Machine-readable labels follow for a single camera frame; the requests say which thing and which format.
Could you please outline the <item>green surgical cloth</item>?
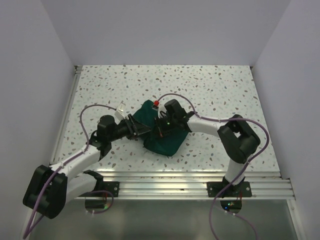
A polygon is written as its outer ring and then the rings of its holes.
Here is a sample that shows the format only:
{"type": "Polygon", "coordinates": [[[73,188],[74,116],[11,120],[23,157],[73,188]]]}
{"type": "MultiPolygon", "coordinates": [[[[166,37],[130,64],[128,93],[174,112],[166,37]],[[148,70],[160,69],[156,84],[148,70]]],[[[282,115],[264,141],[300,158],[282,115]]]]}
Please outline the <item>green surgical cloth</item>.
{"type": "Polygon", "coordinates": [[[151,131],[141,135],[139,138],[143,141],[143,146],[147,150],[166,157],[172,157],[180,148],[189,134],[186,130],[177,129],[172,134],[159,137],[154,133],[156,129],[155,117],[158,112],[153,109],[153,102],[146,100],[133,117],[140,123],[151,128],[151,131]]]}

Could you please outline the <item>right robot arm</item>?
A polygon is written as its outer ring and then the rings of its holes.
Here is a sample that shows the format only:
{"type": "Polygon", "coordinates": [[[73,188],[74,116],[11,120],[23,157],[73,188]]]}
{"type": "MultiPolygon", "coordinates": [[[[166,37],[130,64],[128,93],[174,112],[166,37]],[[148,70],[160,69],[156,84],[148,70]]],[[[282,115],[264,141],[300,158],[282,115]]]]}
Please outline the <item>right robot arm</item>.
{"type": "Polygon", "coordinates": [[[195,111],[186,112],[176,99],[164,105],[156,100],[152,108],[158,114],[154,119],[153,130],[158,139],[172,137],[182,131],[219,138],[230,158],[222,185],[223,192],[232,197],[241,190],[240,183],[245,178],[243,168],[249,157],[256,152],[261,140],[240,115],[234,115],[226,121],[215,121],[197,116],[195,111]]]}

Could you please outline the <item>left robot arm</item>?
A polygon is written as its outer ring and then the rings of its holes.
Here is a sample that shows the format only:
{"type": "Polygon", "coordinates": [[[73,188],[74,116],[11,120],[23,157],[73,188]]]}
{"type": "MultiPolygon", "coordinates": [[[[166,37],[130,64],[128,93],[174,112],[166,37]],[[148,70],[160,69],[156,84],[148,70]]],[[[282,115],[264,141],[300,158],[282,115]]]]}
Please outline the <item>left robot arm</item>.
{"type": "Polygon", "coordinates": [[[97,129],[87,137],[86,145],[61,163],[38,166],[30,180],[22,203],[53,219],[65,204],[81,195],[99,196],[107,188],[103,177],[88,167],[99,162],[111,150],[112,142],[129,140],[149,133],[151,127],[139,122],[131,114],[119,123],[111,115],[100,118],[97,129]]]}

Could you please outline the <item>aluminium front rail frame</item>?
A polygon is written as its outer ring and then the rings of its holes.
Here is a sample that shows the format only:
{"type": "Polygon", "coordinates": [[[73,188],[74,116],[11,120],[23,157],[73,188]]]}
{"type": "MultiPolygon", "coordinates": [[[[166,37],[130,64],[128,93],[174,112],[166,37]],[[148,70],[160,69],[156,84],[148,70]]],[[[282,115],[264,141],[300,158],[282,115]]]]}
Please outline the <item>aluminium front rail frame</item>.
{"type": "MultiPolygon", "coordinates": [[[[97,172],[106,182],[119,182],[119,200],[207,200],[208,182],[221,182],[224,172],[200,171],[106,171],[97,172]]],[[[293,200],[295,194],[288,179],[279,172],[247,172],[250,200],[293,200]]]]}

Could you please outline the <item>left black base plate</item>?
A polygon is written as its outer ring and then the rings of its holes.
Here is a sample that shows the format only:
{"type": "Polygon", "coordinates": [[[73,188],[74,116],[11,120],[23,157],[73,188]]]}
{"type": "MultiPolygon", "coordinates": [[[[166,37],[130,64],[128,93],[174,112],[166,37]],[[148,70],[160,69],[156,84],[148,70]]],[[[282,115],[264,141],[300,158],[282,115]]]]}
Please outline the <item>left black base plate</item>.
{"type": "Polygon", "coordinates": [[[95,195],[107,199],[113,196],[117,198],[119,196],[120,182],[119,181],[104,181],[102,176],[96,180],[94,191],[98,191],[95,195]]]}

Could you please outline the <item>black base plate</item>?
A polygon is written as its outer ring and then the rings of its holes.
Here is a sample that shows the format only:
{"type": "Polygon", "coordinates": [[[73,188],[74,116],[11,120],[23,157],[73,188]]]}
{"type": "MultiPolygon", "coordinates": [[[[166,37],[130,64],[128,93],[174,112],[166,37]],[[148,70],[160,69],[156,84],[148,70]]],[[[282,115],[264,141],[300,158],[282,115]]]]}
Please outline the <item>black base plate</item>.
{"type": "MultiPolygon", "coordinates": [[[[209,198],[214,198],[226,186],[226,183],[209,181],[206,183],[207,195],[209,198]]],[[[238,185],[231,185],[224,190],[218,197],[219,198],[237,198],[237,197],[252,197],[251,185],[248,181],[239,183],[238,185]]]]}
{"type": "Polygon", "coordinates": [[[98,191],[95,195],[107,199],[113,196],[117,198],[119,196],[120,182],[119,181],[104,181],[102,176],[96,180],[94,191],[98,191]]]}

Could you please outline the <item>aluminium left side rail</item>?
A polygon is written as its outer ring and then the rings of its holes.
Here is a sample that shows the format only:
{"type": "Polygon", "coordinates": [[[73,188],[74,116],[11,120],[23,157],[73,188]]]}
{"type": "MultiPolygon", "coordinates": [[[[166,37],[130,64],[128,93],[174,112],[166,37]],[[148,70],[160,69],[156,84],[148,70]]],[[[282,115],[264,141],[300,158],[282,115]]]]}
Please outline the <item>aluminium left side rail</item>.
{"type": "Polygon", "coordinates": [[[65,135],[65,130],[68,124],[68,119],[69,119],[69,115],[70,115],[70,108],[73,104],[74,101],[74,95],[78,86],[78,82],[79,82],[79,78],[83,69],[82,65],[75,65],[74,66],[75,71],[74,71],[74,75],[73,75],[73,80],[72,80],[72,85],[71,85],[71,89],[67,98],[67,102],[66,102],[66,106],[64,109],[64,113],[62,116],[62,120],[61,120],[61,124],[58,130],[58,134],[57,134],[57,138],[54,144],[54,148],[51,154],[51,157],[49,159],[49,165],[50,164],[56,164],[59,158],[59,154],[60,154],[60,149],[63,143],[63,139],[64,139],[64,135],[65,135]]]}

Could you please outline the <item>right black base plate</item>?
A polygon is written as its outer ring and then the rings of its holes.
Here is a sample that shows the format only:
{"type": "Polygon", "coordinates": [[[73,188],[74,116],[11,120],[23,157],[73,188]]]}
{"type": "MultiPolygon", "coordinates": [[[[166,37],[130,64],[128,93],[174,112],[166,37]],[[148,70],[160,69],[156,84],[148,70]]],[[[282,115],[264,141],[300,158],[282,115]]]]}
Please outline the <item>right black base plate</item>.
{"type": "MultiPolygon", "coordinates": [[[[207,195],[209,198],[214,198],[226,186],[226,183],[209,181],[206,183],[207,195]]],[[[239,183],[238,185],[231,185],[224,190],[218,197],[219,198],[237,198],[237,197],[252,197],[251,185],[248,181],[239,183]]]]}

